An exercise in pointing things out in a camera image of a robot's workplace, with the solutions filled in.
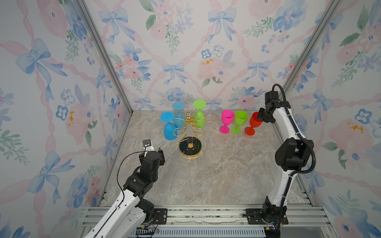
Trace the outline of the pink wine glass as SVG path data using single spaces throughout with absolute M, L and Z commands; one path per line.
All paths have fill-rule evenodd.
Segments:
M 230 132 L 229 125 L 233 122 L 235 114 L 233 111 L 224 110 L 221 114 L 221 121 L 223 126 L 220 127 L 220 132 L 222 134 L 228 134 Z

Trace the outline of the red wine glass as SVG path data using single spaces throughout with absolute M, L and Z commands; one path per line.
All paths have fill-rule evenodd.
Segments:
M 258 128 L 262 125 L 263 121 L 258 119 L 259 112 L 254 112 L 250 118 L 250 126 L 245 128 L 245 133 L 249 136 L 253 136 L 256 131 L 255 128 Z

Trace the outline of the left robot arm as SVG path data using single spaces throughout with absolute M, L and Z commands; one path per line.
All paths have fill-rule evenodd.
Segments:
M 154 220 L 154 204 L 144 199 L 165 164 L 162 149 L 138 152 L 140 166 L 129 176 L 113 205 L 92 228 L 86 238 L 126 238 L 140 225 Z

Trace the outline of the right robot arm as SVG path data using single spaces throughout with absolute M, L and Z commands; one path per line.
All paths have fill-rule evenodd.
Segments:
M 316 163 L 313 152 L 314 143 L 299 130 L 291 114 L 291 106 L 286 99 L 280 99 L 277 91 L 265 94 L 266 107 L 261 108 L 257 119 L 272 123 L 280 129 L 283 143 L 275 153 L 278 166 L 276 183 L 263 203 L 260 218 L 269 225 L 280 225 L 287 210 L 287 196 L 296 174 L 306 174 L 310 169 L 302 170 L 310 157 Z

